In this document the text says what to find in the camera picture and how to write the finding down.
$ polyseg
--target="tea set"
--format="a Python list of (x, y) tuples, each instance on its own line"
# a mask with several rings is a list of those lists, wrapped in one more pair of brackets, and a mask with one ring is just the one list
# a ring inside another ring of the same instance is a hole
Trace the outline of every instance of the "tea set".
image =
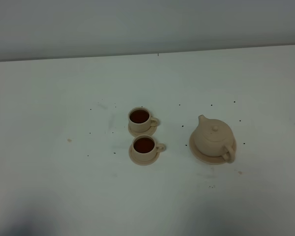
[[(189, 147), (193, 155), (211, 165), (232, 163), (235, 160), (236, 140), (231, 128), (219, 119), (198, 117), (199, 124), (192, 132)], [(158, 143), (152, 134), (159, 120), (144, 107), (136, 107), (128, 114), (128, 130), (135, 137), (130, 148), (130, 159), (138, 165), (154, 163), (166, 147)]]

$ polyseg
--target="gray wall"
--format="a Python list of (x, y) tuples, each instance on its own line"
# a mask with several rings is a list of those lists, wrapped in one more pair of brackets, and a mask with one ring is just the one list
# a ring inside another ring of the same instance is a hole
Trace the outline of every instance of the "gray wall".
[(0, 60), (295, 44), (295, 0), (0, 0)]

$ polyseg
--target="teapot lid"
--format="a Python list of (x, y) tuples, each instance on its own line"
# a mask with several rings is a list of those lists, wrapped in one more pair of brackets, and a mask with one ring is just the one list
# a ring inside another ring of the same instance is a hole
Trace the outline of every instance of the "teapot lid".
[(206, 119), (201, 122), (201, 132), (210, 141), (219, 142), (233, 137), (231, 128), (219, 119)]

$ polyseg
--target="cup handle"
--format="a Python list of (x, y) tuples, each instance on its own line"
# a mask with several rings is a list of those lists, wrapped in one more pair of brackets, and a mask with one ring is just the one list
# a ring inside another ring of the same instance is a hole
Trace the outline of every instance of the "cup handle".
[(159, 119), (155, 117), (151, 117), (151, 126), (158, 126), (159, 125)]
[(225, 148), (229, 152), (230, 156), (228, 157), (227, 153), (222, 155), (223, 159), (228, 163), (233, 163), (235, 161), (235, 152), (230, 145), (225, 145)]
[(166, 149), (165, 144), (157, 144), (157, 145), (156, 145), (156, 151), (157, 151), (157, 152), (165, 151), (165, 149)]

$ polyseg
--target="teapot handle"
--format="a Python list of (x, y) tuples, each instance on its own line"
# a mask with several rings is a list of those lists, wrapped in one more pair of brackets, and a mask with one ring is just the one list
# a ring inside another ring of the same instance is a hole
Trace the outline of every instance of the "teapot handle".
[(230, 153), (230, 157), (228, 157), (227, 154), (225, 153), (224, 155), (222, 155), (223, 159), (225, 161), (227, 161), (228, 163), (234, 162), (235, 161), (235, 152), (234, 152), (233, 148), (230, 145), (225, 145), (225, 148)]

